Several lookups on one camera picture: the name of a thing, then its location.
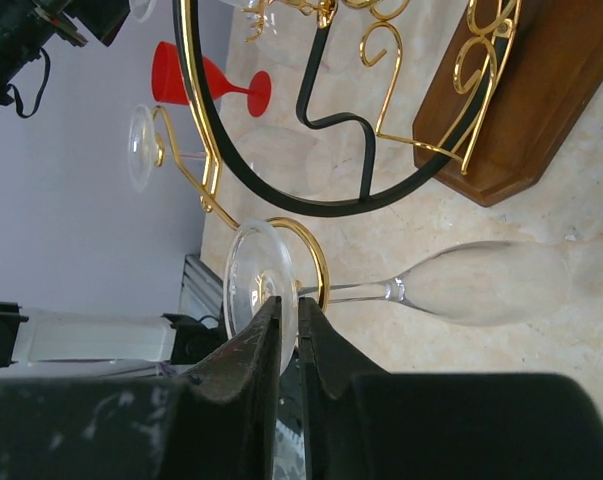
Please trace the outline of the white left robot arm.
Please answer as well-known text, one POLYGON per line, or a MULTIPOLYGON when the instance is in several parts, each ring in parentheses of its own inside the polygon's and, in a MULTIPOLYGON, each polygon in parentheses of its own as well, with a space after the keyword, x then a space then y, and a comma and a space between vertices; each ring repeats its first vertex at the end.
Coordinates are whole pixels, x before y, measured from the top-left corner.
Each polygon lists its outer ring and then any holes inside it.
POLYGON ((171 376, 171 312, 213 328, 220 282, 199 262, 203 212, 172 161, 141 166, 132 121, 171 7, 111 47, 51 41, 35 117, 0 107, 0 301, 24 322, 1 378, 171 376))

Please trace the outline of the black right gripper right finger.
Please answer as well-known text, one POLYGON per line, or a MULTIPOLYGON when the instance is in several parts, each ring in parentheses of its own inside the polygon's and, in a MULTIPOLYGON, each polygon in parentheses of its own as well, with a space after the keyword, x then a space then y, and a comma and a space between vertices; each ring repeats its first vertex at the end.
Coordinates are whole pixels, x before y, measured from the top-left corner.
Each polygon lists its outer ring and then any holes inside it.
POLYGON ((603 479, 603 421, 546 373, 390 373, 302 299, 311 479, 603 479))

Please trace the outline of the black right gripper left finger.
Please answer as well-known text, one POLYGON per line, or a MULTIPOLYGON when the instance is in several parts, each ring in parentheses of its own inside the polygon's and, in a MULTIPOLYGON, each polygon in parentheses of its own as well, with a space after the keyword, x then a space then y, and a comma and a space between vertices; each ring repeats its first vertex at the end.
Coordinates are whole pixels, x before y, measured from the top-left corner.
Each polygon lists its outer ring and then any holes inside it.
POLYGON ((282 302, 173 378, 0 379, 0 479, 268 479, 282 302))

